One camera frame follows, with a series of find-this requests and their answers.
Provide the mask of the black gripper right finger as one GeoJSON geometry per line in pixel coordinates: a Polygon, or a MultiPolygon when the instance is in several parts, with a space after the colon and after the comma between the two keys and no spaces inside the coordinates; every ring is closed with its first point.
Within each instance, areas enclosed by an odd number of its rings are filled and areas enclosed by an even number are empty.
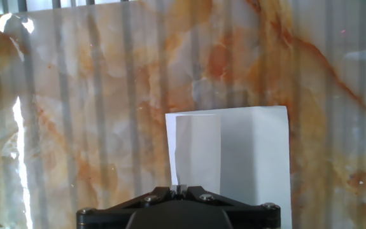
{"type": "Polygon", "coordinates": [[[180,185],[179,193],[184,200],[193,200],[202,204],[219,207],[229,217],[243,220],[280,220],[281,208],[273,203],[248,205],[219,194],[206,191],[201,186],[180,185]]]}

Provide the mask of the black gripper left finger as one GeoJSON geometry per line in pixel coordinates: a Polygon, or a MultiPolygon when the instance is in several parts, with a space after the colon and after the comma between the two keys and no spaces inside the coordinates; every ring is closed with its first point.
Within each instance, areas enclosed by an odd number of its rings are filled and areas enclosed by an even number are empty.
{"type": "Polygon", "coordinates": [[[130,217],[140,209],[173,200],[177,186],[156,187],[149,193],[138,196],[108,209],[86,207],[76,212],[77,223],[128,223],[130,217]]]}

